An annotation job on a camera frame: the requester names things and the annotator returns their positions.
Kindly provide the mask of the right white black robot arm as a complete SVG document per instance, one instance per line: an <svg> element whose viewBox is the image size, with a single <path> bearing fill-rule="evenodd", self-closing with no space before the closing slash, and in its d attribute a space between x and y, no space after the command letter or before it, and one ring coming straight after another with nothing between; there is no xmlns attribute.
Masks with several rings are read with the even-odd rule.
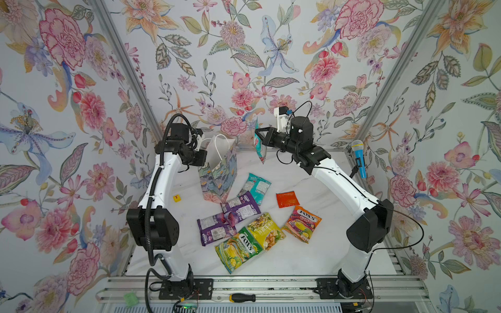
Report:
<svg viewBox="0 0 501 313"><path fill-rule="evenodd" d="M350 248L338 273L338 282L346 286L367 279L371 255L390 231L392 204L369 194L337 165L331 155L313 143L313 125L307 117L277 118L276 127L254 131L266 147L292 155L292 160L336 195L355 218L347 229Z"/></svg>

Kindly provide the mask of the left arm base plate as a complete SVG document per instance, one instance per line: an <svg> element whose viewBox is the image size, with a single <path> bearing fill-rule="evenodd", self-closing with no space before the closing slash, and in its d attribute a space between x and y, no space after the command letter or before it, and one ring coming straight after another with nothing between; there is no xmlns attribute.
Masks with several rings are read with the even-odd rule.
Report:
<svg viewBox="0 0 501 313"><path fill-rule="evenodd" d="M160 300L188 299L211 300L213 295L213 279L193 279L179 282L163 281L160 291Z"/></svg>

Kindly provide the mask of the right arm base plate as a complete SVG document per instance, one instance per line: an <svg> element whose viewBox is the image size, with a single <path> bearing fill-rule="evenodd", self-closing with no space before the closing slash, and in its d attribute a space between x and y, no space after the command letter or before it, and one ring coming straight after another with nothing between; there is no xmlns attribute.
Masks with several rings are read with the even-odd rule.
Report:
<svg viewBox="0 0 501 313"><path fill-rule="evenodd" d="M373 291L367 277L353 283L348 279L334 277L316 279L315 291L321 299L373 299Z"/></svg>

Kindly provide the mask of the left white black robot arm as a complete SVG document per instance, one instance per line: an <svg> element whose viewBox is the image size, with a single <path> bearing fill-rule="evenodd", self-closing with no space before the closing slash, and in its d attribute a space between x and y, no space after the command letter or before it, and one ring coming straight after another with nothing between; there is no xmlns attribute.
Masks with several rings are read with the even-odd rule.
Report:
<svg viewBox="0 0 501 313"><path fill-rule="evenodd" d="M162 280L181 282L192 274L177 247L180 224L168 211L168 204L181 167L190 169L205 164L203 139L202 129L194 128L183 114L174 114L155 146L155 166L146 193L136 207L127 211L127 223L136 245L145 249L152 273Z"/></svg>

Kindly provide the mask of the orange Fox's fruits candy bag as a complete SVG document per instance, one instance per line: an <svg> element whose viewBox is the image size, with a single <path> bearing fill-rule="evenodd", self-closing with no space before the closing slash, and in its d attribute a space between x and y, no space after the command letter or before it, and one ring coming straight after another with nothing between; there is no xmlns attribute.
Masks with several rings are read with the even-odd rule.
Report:
<svg viewBox="0 0 501 313"><path fill-rule="evenodd" d="M296 206L282 227L282 230L308 244L321 221L322 219L319 216L301 206Z"/></svg>

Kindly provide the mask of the floral paper gift bag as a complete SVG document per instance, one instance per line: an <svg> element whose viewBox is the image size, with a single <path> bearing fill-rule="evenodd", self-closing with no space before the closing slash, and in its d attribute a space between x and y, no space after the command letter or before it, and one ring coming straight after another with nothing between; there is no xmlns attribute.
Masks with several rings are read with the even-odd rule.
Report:
<svg viewBox="0 0 501 313"><path fill-rule="evenodd" d="M224 203L237 176L236 141L218 134L210 140L202 140L202 147L207 151L206 161L198 168L203 198Z"/></svg>

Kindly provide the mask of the teal Fox's candy bag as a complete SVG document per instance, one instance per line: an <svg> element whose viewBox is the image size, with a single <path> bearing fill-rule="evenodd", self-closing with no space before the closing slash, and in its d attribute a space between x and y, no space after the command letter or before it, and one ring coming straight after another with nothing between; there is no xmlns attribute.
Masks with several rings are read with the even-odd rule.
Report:
<svg viewBox="0 0 501 313"><path fill-rule="evenodd" d="M259 122L256 121L255 123L255 133L254 133L254 148L257 152L258 158L260 159L261 163L264 164L266 161L266 156L267 156L267 147L262 143L262 140L256 133L256 131L260 128Z"/></svg>

